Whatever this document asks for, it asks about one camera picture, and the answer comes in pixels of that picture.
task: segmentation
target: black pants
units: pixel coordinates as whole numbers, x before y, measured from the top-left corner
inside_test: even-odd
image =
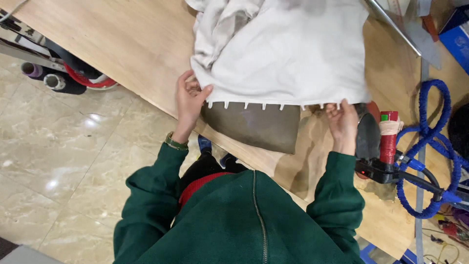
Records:
[[[182,176],[181,192],[189,186],[191,182],[205,176],[219,172],[239,173],[248,169],[244,165],[236,163],[234,158],[228,158],[225,165],[226,168],[223,169],[210,152],[203,152],[199,159],[197,159]]]

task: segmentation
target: green bracelet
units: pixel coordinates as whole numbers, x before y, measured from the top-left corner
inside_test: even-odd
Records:
[[[181,150],[181,151],[185,151],[185,150],[189,150],[189,141],[187,141],[186,143],[184,144],[181,144],[179,142],[176,142],[174,141],[171,137],[173,136],[173,131],[171,131],[167,136],[166,136],[166,139],[165,139],[165,142],[168,146],[174,148],[174,149],[177,149],[177,150]]]

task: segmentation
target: hand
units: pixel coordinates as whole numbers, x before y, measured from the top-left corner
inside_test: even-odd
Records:
[[[200,109],[205,99],[212,92],[213,86],[208,85],[203,90],[200,89],[199,82],[187,81],[194,74],[194,71],[184,72],[176,83],[176,103],[178,109],[178,124],[173,133],[172,139],[181,144],[189,140],[189,135],[196,127]]]
[[[334,138],[332,151],[355,156],[358,114],[355,107],[348,104],[347,99],[340,103],[340,110],[336,104],[327,104],[327,119]]]

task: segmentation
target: white garment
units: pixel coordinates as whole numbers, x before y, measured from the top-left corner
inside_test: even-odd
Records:
[[[191,66],[209,105],[369,102],[359,0],[186,0]]]

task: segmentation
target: zipper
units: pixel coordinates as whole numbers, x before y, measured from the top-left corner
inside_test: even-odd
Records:
[[[254,198],[254,207],[256,207],[257,217],[261,222],[262,227],[262,264],[267,264],[267,231],[265,229],[264,220],[262,219],[261,213],[259,212],[259,207],[257,206],[256,198],[256,171],[252,171],[252,197]]]

